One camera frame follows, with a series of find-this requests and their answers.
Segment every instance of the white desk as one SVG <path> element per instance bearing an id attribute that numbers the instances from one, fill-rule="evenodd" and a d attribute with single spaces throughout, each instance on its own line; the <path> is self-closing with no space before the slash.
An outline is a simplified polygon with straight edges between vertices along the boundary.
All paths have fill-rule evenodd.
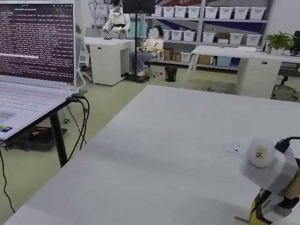
<path id="1" fill-rule="evenodd" d="M 259 188 L 224 145 L 297 135 L 299 115 L 297 103 L 148 86 L 5 225 L 244 225 L 233 217 Z"/>
<path id="2" fill-rule="evenodd" d="M 200 45 L 192 51 L 185 83 L 196 70 L 199 55 L 216 55 L 241 58 L 237 94 L 242 96 L 270 98 L 282 62 L 300 63 L 300 57 L 271 55 L 264 52 L 243 52 L 235 47 Z"/>
<path id="3" fill-rule="evenodd" d="M 135 50 L 133 40 L 104 40 L 101 37 L 85 37 L 90 46 L 93 83 L 113 86 L 129 72 L 129 54 Z"/>

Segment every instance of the sticker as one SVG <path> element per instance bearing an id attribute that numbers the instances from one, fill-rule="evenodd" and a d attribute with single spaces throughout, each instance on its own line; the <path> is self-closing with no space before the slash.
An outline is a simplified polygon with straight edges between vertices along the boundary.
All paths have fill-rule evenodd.
<path id="1" fill-rule="evenodd" d="M 15 112 L 1 111 L 0 112 L 0 123 L 5 122 L 16 115 L 17 114 Z"/>
<path id="2" fill-rule="evenodd" d="M 226 144 L 224 150 L 229 153 L 241 155 L 245 149 L 240 144 Z"/>
<path id="3" fill-rule="evenodd" d="M 254 160 L 263 163 L 268 149 L 264 146 L 257 146 L 255 149 Z"/>
<path id="4" fill-rule="evenodd" d="M 13 129 L 13 128 L 12 127 L 4 127 L 2 130 L 0 130 L 0 132 L 7 133 L 11 129 Z"/>

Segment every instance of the laptop keyboard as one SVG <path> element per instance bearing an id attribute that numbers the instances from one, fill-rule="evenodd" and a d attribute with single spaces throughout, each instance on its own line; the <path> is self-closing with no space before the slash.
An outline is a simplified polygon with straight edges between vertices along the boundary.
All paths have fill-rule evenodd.
<path id="1" fill-rule="evenodd" d="M 51 105 L 57 99 L 56 96 L 37 92 L 0 88 L 0 108 L 6 106 L 38 112 L 43 106 Z"/>

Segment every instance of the sneaker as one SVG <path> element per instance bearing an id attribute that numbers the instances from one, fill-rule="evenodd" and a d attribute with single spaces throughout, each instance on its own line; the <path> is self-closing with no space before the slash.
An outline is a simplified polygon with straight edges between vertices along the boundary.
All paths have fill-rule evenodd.
<path id="1" fill-rule="evenodd" d="M 138 72 L 137 76 L 139 76 L 139 77 L 145 76 L 145 72 L 144 71 L 140 71 L 140 72 Z"/>

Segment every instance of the laptop hinge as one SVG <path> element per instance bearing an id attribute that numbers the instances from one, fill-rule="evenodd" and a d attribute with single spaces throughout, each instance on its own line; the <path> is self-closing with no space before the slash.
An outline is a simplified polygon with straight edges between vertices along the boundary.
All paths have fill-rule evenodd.
<path id="1" fill-rule="evenodd" d="M 66 86 L 60 86 L 60 89 L 63 89 L 63 90 L 71 90 L 70 87 L 66 87 Z"/>

